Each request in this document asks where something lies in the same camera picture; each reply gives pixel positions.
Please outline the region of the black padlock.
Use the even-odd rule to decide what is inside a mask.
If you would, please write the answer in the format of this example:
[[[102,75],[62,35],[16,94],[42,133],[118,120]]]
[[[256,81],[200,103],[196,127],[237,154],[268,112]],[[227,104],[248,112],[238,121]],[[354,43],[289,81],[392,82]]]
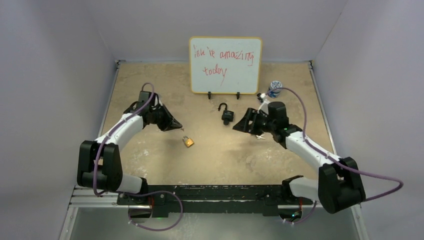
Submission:
[[[234,112],[228,110],[228,105],[225,102],[219,104],[218,111],[222,109],[222,106],[224,106],[224,109],[221,115],[221,120],[225,126],[228,126],[229,123],[234,120]]]

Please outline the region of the small brass padlock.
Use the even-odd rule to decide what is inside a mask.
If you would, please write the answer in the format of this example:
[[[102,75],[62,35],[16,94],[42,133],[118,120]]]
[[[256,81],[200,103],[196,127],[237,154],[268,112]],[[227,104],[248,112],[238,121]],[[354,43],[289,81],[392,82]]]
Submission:
[[[195,144],[195,142],[188,136],[183,136],[182,141],[187,148],[189,148],[189,147],[191,147]]]

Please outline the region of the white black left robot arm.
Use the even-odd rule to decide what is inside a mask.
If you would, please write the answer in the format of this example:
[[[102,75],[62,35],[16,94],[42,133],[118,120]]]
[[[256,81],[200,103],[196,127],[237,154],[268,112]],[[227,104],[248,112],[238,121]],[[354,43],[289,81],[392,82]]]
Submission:
[[[159,95],[140,91],[120,120],[95,140],[85,140],[79,147],[77,184],[95,191],[128,193],[138,205],[149,199],[148,183],[143,177],[123,172],[120,152],[147,125],[156,125],[162,132],[183,126],[161,102]]]

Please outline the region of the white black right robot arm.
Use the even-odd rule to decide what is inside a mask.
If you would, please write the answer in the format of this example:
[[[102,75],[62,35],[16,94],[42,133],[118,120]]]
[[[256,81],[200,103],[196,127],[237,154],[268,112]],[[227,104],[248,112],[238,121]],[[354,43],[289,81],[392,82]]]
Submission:
[[[358,165],[351,157],[342,158],[310,140],[303,129],[289,122],[283,102],[265,103],[266,110],[248,108],[233,130],[259,136],[270,133],[273,140],[317,170],[317,180],[297,175],[282,181],[280,196],[288,204],[299,198],[319,202],[335,214],[366,200]]]

